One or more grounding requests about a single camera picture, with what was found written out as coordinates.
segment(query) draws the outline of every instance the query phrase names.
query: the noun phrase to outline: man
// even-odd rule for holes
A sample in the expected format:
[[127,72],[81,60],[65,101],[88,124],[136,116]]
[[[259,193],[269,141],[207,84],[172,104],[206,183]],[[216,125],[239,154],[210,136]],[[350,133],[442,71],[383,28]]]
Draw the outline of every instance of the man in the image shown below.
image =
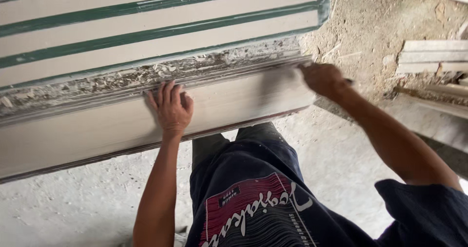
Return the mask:
[[[187,246],[468,246],[468,197],[444,161],[359,96],[335,66],[299,68],[313,91],[354,117],[406,183],[375,184],[395,221],[373,240],[323,206],[304,184],[295,150],[266,123],[239,129],[235,142],[220,134],[193,141]],[[177,149],[193,113],[193,101],[180,89],[171,82],[156,100],[149,94],[163,138],[138,208],[136,247],[174,243]]]

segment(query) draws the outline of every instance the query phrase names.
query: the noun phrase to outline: gray trousers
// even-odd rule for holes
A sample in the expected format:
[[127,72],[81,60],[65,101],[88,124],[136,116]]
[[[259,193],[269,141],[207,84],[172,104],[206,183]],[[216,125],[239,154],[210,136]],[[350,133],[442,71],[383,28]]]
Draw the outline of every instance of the gray trousers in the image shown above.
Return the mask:
[[[286,143],[272,122],[240,128],[235,139],[236,141],[243,139],[276,140]],[[203,160],[218,152],[227,143],[229,143],[229,140],[221,134],[194,139],[192,141],[192,170]]]

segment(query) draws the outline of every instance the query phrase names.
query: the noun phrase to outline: t-shirt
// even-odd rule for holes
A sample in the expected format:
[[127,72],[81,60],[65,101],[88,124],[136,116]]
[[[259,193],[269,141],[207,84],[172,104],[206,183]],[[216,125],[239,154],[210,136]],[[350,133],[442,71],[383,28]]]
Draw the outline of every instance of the t-shirt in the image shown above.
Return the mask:
[[318,201],[289,145],[231,142],[192,172],[194,219],[186,246],[468,246],[462,192],[395,180],[375,187],[395,221],[374,240]]

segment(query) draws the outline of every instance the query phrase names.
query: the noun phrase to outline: man's right hand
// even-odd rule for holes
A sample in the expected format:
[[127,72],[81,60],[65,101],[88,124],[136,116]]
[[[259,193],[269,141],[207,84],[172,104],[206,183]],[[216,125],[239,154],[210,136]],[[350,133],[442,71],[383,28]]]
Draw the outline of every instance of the man's right hand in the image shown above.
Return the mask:
[[341,76],[335,65],[312,64],[310,66],[298,65],[304,75],[304,80],[314,92],[323,95],[332,101],[337,101],[343,92],[349,88],[348,82]]

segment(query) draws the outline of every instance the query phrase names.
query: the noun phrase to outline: fingers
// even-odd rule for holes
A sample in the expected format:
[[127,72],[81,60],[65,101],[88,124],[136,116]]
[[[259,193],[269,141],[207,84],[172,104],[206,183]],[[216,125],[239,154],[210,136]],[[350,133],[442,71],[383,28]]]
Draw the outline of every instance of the fingers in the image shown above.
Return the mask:
[[151,104],[151,106],[156,110],[158,111],[158,105],[156,104],[155,102],[155,98],[153,96],[153,92],[152,91],[148,91],[146,92],[146,94],[148,95],[148,100],[149,100],[149,103]]
[[162,105],[170,105],[171,104],[171,91],[172,91],[172,88],[174,88],[174,85],[176,84],[175,81],[170,81],[165,87],[164,87],[164,90],[163,90],[163,98],[164,98],[164,102]]
[[164,96],[162,96],[162,91],[164,90],[164,87],[166,86],[166,82],[162,82],[161,85],[159,86],[158,89],[158,106],[162,106],[162,103],[164,101]]
[[180,90],[182,85],[176,85],[171,91],[171,103],[175,105],[180,105]]
[[184,109],[187,111],[190,116],[193,114],[193,99],[187,94],[187,92],[182,93]]

